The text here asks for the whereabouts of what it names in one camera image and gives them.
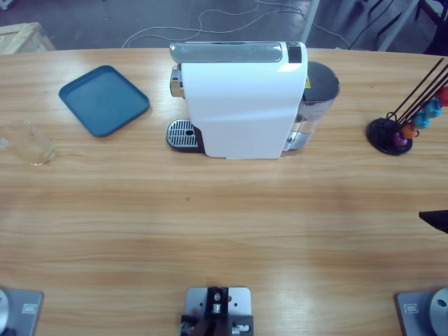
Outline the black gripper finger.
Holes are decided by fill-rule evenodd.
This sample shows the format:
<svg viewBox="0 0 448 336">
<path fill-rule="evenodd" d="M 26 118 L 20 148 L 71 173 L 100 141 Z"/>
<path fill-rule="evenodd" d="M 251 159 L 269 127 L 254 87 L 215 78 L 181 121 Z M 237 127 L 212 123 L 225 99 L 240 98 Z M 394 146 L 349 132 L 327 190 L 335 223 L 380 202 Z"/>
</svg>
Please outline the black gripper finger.
<svg viewBox="0 0 448 336">
<path fill-rule="evenodd" d="M 448 233 L 448 210 L 420 211 L 419 217 L 436 230 Z"/>
</svg>

